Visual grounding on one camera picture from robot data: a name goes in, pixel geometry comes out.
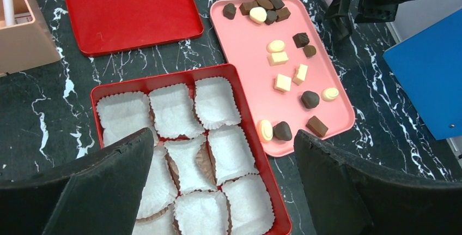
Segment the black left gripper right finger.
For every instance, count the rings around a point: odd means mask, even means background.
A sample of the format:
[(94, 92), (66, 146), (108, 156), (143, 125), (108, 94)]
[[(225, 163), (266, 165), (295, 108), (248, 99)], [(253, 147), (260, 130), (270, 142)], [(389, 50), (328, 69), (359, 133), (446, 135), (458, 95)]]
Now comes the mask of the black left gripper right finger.
[(317, 234), (461, 234), (461, 182), (381, 166), (304, 130), (294, 152)]

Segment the brown rectangular chocolate bottom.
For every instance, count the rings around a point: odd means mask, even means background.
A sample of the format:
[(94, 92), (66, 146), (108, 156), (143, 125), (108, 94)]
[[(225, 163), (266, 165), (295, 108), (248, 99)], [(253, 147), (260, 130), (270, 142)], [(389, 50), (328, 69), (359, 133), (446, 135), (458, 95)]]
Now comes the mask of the brown rectangular chocolate bottom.
[(329, 128), (317, 117), (312, 116), (306, 123), (306, 127), (316, 136), (324, 137)]

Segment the dark heart chocolate bottom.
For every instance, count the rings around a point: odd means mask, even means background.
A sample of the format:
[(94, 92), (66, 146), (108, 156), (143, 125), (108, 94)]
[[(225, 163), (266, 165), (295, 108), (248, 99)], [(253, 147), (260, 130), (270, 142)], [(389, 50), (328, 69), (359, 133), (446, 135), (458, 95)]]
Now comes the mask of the dark heart chocolate bottom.
[(278, 140), (287, 142), (293, 138), (291, 128), (286, 121), (281, 121), (275, 124), (272, 129), (274, 138)]

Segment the dark heart chocolate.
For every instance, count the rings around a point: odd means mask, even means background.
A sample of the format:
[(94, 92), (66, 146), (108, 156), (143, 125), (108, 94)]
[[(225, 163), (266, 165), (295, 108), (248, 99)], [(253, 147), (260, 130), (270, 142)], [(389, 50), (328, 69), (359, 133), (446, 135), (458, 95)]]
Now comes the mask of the dark heart chocolate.
[(316, 92), (305, 91), (301, 95), (301, 102), (307, 109), (314, 109), (320, 103), (320, 97)]
[(287, 142), (293, 138), (291, 128), (286, 121), (281, 121), (275, 124), (272, 129), (274, 138), (278, 140)]
[(228, 3), (223, 7), (222, 14), (225, 18), (233, 20), (236, 15), (236, 7), (233, 3)]

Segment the dark square chocolate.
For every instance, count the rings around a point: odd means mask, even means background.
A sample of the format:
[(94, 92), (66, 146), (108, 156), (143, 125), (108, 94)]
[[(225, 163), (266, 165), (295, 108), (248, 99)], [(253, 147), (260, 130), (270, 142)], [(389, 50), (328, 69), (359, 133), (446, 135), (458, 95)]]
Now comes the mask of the dark square chocolate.
[(305, 33), (305, 32), (296, 33), (295, 35), (293, 35), (292, 39), (294, 41), (294, 44), (295, 44), (296, 48), (298, 48), (298, 49), (303, 48), (303, 47), (307, 46), (310, 43), (310, 39), (309, 39), (307, 33)]

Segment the white spiral chocolate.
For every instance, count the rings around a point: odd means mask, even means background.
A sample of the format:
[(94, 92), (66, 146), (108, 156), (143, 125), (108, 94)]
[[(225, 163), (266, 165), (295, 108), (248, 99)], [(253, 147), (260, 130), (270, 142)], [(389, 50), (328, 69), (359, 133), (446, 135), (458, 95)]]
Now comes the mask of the white spiral chocolate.
[(335, 87), (325, 88), (321, 92), (321, 98), (324, 101), (334, 101), (339, 96), (339, 90)]
[(267, 119), (262, 119), (256, 126), (257, 134), (262, 143), (268, 143), (273, 139), (273, 127)]
[(278, 53), (283, 52), (285, 49), (285, 42), (283, 40), (274, 40), (268, 43), (267, 47), (268, 53)]

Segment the red chocolate box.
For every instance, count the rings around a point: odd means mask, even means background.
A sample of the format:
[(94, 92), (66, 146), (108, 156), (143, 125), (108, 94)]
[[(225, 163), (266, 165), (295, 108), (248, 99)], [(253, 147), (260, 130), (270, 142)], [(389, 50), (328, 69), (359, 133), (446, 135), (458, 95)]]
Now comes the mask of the red chocolate box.
[(103, 147), (153, 133), (133, 234), (290, 233), (233, 65), (101, 85), (90, 99)]

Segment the white block chocolate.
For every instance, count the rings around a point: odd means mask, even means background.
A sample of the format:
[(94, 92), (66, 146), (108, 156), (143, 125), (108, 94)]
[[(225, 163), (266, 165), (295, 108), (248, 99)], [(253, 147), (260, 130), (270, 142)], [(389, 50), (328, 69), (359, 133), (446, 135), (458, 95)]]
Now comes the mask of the white block chocolate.
[(305, 82), (307, 71), (308, 71), (308, 66), (305, 64), (300, 64), (295, 69), (295, 74), (293, 76), (292, 81), (297, 85), (302, 84), (303, 82)]

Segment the white rectangular chocolate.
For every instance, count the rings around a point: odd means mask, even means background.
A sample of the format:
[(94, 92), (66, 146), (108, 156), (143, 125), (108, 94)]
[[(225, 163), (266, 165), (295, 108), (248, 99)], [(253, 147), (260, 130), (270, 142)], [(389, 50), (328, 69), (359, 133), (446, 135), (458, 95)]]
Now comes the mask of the white rectangular chocolate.
[(270, 66), (286, 64), (289, 60), (285, 51), (271, 53), (268, 55), (267, 59)]

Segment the white square chocolate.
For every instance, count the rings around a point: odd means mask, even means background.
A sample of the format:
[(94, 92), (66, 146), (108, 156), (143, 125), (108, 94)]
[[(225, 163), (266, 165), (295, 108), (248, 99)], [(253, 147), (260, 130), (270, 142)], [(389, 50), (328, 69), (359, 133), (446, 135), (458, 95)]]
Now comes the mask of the white square chocolate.
[(283, 74), (277, 74), (274, 83), (274, 90), (280, 92), (289, 92), (291, 89), (291, 77), (285, 76)]

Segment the small brown round chocolate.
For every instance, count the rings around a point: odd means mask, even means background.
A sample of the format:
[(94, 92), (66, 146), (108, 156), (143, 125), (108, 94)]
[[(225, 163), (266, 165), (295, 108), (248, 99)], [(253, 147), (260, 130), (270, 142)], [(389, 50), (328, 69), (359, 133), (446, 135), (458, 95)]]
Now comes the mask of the small brown round chocolate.
[(307, 58), (311, 58), (317, 54), (317, 48), (313, 45), (306, 45), (303, 47), (303, 52)]

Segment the blue folder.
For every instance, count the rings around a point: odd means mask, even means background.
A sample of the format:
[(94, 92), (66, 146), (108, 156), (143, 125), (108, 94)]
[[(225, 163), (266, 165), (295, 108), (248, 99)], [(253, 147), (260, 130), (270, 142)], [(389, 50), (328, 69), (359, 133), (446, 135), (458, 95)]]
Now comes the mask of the blue folder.
[(437, 140), (461, 135), (461, 10), (386, 50), (383, 58)]

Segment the pink plastic tray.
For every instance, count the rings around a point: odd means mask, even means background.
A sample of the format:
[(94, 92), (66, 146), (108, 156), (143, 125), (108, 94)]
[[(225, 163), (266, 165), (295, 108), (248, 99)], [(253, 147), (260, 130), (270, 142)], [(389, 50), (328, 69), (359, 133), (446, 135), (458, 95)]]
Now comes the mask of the pink plastic tray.
[[(210, 21), (226, 61), (237, 70), (253, 121), (267, 119), (273, 125), (286, 121), (292, 135), (296, 135), (298, 130), (306, 130), (306, 123), (312, 116), (317, 116), (329, 128), (326, 138), (351, 129), (355, 111), (304, 4), (300, 0), (282, 0), (291, 14), (288, 19), (271, 25), (258, 25), (241, 12), (237, 12), (233, 20), (223, 16), (226, 4), (239, 7), (250, 1), (216, 1), (210, 7)], [(296, 48), (292, 39), (296, 33), (303, 32), (310, 39), (309, 45), (317, 48), (317, 54), (311, 58), (305, 56), (303, 48)], [(286, 64), (269, 65), (270, 53), (266, 47), (274, 40), (285, 42), (284, 51), (289, 58)], [(305, 82), (297, 85), (292, 81), (289, 92), (274, 90), (277, 74), (292, 80), (300, 64), (308, 66)], [(324, 101), (321, 92), (330, 87), (337, 88), (339, 96), (334, 101)], [(300, 98), (305, 91), (319, 95), (320, 103), (316, 108), (304, 107)]]

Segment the orange plastic file rack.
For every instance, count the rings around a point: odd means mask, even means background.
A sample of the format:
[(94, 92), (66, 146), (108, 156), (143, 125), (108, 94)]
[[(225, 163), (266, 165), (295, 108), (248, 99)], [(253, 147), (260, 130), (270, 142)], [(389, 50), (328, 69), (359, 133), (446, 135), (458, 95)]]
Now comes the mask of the orange plastic file rack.
[(5, 24), (1, 0), (1, 77), (60, 60), (37, 0), (12, 0), (15, 24)]

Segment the red tin lid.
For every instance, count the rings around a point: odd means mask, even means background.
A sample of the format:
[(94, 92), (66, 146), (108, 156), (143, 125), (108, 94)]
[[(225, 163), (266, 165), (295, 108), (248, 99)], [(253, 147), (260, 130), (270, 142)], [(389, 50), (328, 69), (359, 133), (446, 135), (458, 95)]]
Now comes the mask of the red tin lid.
[(80, 51), (89, 57), (200, 37), (194, 0), (65, 0)]

